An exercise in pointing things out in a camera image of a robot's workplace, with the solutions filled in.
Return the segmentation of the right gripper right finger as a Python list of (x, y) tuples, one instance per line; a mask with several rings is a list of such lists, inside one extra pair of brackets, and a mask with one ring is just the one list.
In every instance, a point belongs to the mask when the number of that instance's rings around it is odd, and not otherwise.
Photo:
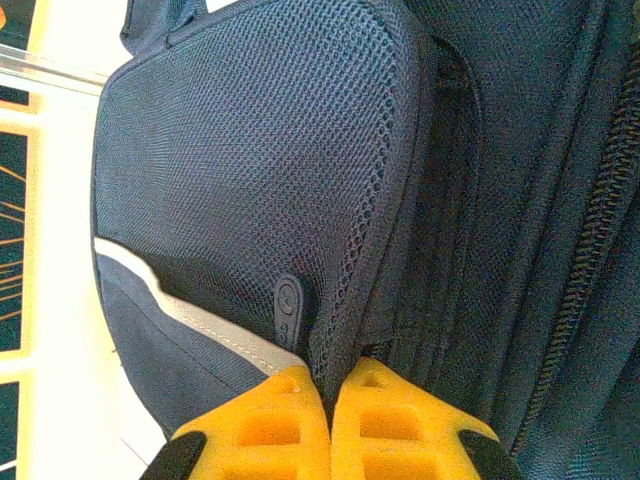
[(522, 479), (483, 421), (411, 384), (381, 362), (358, 360), (332, 421), (334, 479)]

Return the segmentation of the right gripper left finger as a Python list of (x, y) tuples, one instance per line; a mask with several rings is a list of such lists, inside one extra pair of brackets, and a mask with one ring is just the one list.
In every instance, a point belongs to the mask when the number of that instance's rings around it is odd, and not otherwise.
[(181, 426), (149, 479), (329, 479), (327, 418), (307, 367), (291, 366)]

